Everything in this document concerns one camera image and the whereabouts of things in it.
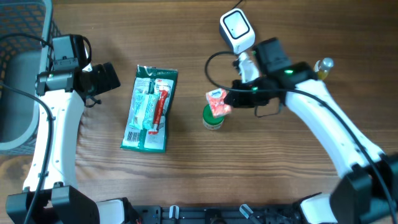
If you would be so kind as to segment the green white can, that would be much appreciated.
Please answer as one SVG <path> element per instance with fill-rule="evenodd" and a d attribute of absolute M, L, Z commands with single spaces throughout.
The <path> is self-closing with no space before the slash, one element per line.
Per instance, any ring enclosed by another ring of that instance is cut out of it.
<path fill-rule="evenodd" d="M 219 118 L 214 118 L 213 113 L 211 112 L 210 105 L 206 105 L 203 109 L 202 113 L 203 125 L 205 128 L 210 130 L 220 129 L 224 122 L 224 116 Z"/>

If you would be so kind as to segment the green 3M gloves package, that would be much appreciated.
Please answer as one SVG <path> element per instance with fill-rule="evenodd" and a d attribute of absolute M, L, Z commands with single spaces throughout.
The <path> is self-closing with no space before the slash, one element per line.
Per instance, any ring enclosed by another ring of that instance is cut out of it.
<path fill-rule="evenodd" d="M 167 120 L 177 85 L 174 69 L 137 66 L 121 149 L 164 153 Z"/>

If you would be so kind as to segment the yellow oil bottle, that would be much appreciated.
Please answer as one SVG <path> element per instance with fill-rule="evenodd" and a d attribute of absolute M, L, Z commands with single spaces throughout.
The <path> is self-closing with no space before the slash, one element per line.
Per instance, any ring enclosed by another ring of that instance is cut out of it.
<path fill-rule="evenodd" d="M 316 62 L 314 66 L 314 72 L 318 75 L 320 80 L 324 80 L 330 70 L 334 67 L 334 61 L 332 58 L 326 57 L 323 60 L 319 60 Z"/>

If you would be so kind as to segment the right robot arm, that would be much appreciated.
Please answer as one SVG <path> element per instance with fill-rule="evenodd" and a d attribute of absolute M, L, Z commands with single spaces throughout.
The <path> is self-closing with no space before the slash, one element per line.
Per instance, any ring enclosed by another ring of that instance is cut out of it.
<path fill-rule="evenodd" d="M 386 155 L 355 126 L 308 63 L 291 62 L 273 38 L 256 45 L 253 56 L 240 53 L 234 66 L 240 79 L 227 104 L 252 108 L 277 98 L 308 126 L 335 166 L 335 189 L 299 204 L 307 223 L 397 221 L 397 156 Z"/>

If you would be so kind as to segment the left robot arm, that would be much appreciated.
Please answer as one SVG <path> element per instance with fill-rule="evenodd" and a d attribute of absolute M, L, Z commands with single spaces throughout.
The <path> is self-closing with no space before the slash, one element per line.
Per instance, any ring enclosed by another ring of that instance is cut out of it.
<path fill-rule="evenodd" d="M 76 144 L 86 101 L 120 86 L 111 63 L 91 66 L 89 40 L 77 34 L 45 42 L 52 67 L 37 75 L 39 127 L 32 165 L 22 192 L 9 195 L 6 212 L 14 223 L 135 223 L 139 214 L 127 198 L 101 202 L 77 189 Z"/>

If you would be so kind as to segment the white barcode scanner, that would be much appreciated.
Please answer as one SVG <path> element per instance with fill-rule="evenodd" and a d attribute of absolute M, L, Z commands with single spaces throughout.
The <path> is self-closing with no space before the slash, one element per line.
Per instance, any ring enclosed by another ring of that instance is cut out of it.
<path fill-rule="evenodd" d="M 245 13 L 238 8 L 232 9 L 220 17 L 219 32 L 235 53 L 240 54 L 255 43 L 256 35 Z"/>

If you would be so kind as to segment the grey plastic mesh basket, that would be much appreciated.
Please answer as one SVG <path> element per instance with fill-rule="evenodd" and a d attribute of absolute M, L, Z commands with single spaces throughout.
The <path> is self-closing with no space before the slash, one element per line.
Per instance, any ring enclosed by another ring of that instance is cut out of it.
<path fill-rule="evenodd" d="M 32 154 L 39 124 L 37 75 L 54 60 L 60 35 L 51 0 L 1 1 L 1 154 Z"/>

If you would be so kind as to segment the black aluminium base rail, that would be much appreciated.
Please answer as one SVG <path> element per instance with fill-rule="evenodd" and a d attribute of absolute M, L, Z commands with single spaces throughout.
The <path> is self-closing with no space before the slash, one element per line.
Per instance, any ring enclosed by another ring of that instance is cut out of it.
<path fill-rule="evenodd" d="M 161 207 L 134 205 L 132 223 L 146 224 L 206 224 L 206 223 L 303 223 L 298 208 L 293 205 L 249 206 L 251 214 L 245 216 L 240 207 Z"/>

